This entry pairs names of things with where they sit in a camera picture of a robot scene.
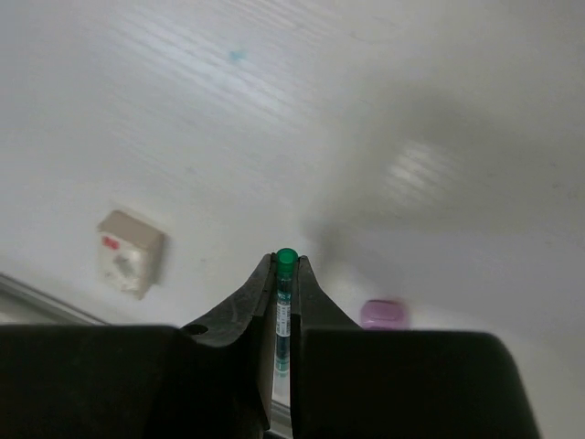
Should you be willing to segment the purple highlighter marker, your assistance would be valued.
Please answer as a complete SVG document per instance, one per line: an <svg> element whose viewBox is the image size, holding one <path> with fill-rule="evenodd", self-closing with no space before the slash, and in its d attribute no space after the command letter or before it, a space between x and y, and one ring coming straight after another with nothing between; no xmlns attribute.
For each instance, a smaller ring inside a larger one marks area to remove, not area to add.
<svg viewBox="0 0 585 439"><path fill-rule="evenodd" d="M403 330L410 326L407 307L395 300L369 300L360 310L360 326L370 330Z"/></svg>

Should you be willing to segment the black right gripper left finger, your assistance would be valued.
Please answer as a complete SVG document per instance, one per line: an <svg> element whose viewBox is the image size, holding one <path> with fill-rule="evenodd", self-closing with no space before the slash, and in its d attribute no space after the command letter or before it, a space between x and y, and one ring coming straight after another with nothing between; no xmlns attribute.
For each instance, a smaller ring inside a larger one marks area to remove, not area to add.
<svg viewBox="0 0 585 439"><path fill-rule="evenodd" d="M271 422L276 261L182 327L4 325L4 438L260 438Z"/></svg>

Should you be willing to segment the green gel pen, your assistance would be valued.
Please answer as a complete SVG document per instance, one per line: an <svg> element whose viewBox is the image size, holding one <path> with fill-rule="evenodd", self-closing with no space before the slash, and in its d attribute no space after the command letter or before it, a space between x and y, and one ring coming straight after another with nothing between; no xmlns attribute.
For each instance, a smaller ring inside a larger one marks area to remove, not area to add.
<svg viewBox="0 0 585 439"><path fill-rule="evenodd" d="M283 248L276 253L276 345L274 360L274 393L282 405L290 403L290 338L293 272L298 253Z"/></svg>

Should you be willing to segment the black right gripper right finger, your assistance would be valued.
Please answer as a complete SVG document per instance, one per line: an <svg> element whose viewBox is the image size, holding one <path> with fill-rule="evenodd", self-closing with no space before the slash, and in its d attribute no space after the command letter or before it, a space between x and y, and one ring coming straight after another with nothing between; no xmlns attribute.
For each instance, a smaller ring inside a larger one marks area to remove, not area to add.
<svg viewBox="0 0 585 439"><path fill-rule="evenodd" d="M537 438L516 363L496 336L366 330L306 257L293 277L290 401L297 438Z"/></svg>

